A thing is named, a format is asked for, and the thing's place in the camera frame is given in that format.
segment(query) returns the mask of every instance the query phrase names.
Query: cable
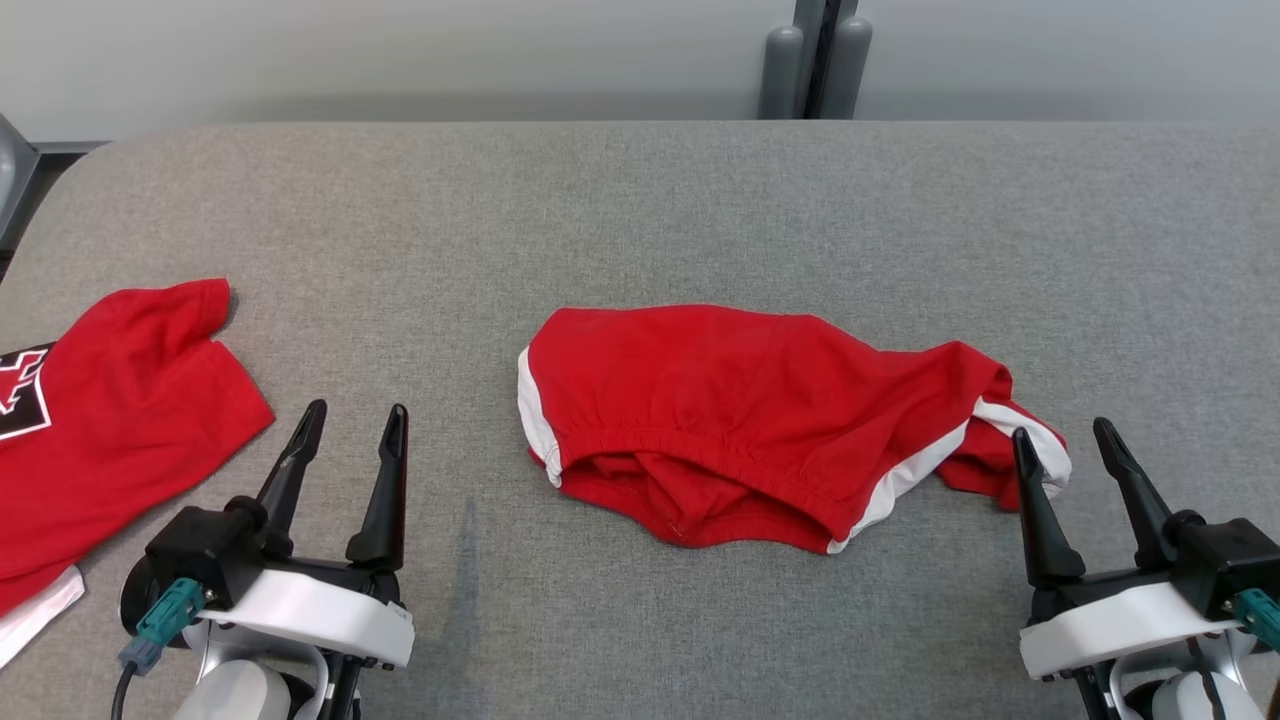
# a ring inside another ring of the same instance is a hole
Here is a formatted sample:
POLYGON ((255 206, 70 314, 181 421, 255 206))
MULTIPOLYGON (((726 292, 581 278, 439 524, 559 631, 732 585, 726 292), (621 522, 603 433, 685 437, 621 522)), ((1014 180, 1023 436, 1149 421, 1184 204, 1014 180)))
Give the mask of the cable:
POLYGON ((1213 674, 1208 670, 1204 653, 1199 648, 1199 641, 1196 638, 1187 638, 1187 648, 1190 651, 1192 657, 1196 659, 1196 665, 1199 667, 1201 682, 1204 684, 1204 697, 1208 698, 1210 706, 1213 708, 1213 720, 1226 720, 1226 708, 1222 707, 1222 696, 1217 693, 1217 683, 1213 680, 1213 674))
POLYGON ((111 700, 111 720, 120 720, 124 712, 124 693, 129 692, 129 680, 133 679, 133 674, 138 671, 138 665, 132 660, 124 664, 124 671, 120 673, 120 682, 115 684, 115 697, 111 700))

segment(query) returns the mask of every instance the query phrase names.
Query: white wall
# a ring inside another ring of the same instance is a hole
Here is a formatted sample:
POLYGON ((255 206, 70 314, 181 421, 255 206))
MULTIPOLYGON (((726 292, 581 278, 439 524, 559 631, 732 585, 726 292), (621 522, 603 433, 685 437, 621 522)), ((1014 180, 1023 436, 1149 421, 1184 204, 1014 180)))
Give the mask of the white wall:
POLYGON ((1280 122, 1276 0, 861 0, 855 118, 1280 122))
POLYGON ((270 119, 751 118, 792 0, 0 0, 32 142, 270 119))
MULTIPOLYGON (((750 118, 794 0, 0 0, 33 142, 271 119, 750 118)), ((856 118, 1280 122, 1280 0, 861 0, 856 118)))

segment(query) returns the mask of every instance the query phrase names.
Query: gray table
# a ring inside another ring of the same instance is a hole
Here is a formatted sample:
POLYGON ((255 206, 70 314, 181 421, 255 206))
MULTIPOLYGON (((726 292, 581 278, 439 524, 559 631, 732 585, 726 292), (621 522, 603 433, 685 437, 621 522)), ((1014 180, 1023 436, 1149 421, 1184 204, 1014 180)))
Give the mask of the gray table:
MULTIPOLYGON (((1018 519, 929 480, 835 557, 687 551, 557 495, 516 355, 563 305, 815 313, 882 347, 1006 363, 1074 451, 1056 501, 1094 569, 1133 539, 1089 421, 1174 506, 1280 536, 1280 132, 1089 124, 259 126, 105 147, 35 218, 0 347, 116 288, 224 274, 221 340, 280 420, 84 561, 88 594, 0 671, 4 716, 106 715, 115 598, 180 503, 261 483, 329 425, 294 521, 342 555, 387 407, 412 414, 407 671, 367 717, 1080 717, 1023 675, 1018 519)), ((196 667, 129 693, 165 717, 196 667)), ((1254 659, 1254 693, 1276 665, 1254 659)))

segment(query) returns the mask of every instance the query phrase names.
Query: red fabric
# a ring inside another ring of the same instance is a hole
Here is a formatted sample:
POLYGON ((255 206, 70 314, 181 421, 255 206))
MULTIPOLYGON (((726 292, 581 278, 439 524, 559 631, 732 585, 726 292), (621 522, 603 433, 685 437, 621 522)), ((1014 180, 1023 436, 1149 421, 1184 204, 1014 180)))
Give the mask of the red fabric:
POLYGON ((225 279, 116 292, 54 343, 38 378, 0 370, 0 397, 31 411, 38 380, 47 415, 18 433, 0 418, 0 616, 271 423, 210 340, 229 301, 225 279))
POLYGON ((666 542, 828 552, 890 469, 966 421, 960 447, 920 475, 937 468, 948 486, 1016 507, 1009 437, 969 420, 979 397, 1025 411, 1009 372, 960 342, 886 352, 808 315, 566 309, 527 359, 561 491, 666 542))

